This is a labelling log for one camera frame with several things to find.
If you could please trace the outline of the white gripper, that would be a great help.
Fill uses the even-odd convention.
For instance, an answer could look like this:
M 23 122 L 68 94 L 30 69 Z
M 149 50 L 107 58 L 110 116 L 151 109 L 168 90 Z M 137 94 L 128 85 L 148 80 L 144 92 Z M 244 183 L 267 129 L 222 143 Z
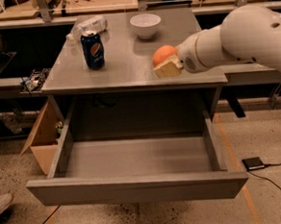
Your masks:
M 237 62 L 237 58 L 222 47 L 219 26 L 192 34 L 176 49 L 178 58 L 172 55 L 154 67 L 159 78 L 179 76 L 183 66 L 187 72 L 194 74 Z

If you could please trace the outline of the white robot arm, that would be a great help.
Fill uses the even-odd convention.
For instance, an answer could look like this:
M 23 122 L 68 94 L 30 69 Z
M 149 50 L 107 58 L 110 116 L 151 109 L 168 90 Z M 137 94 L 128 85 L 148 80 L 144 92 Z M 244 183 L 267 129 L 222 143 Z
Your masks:
M 202 30 L 178 46 L 165 45 L 153 54 L 159 78 L 182 70 L 194 74 L 213 67 L 257 63 L 281 72 L 281 13 L 249 5 L 228 13 L 218 26 Z

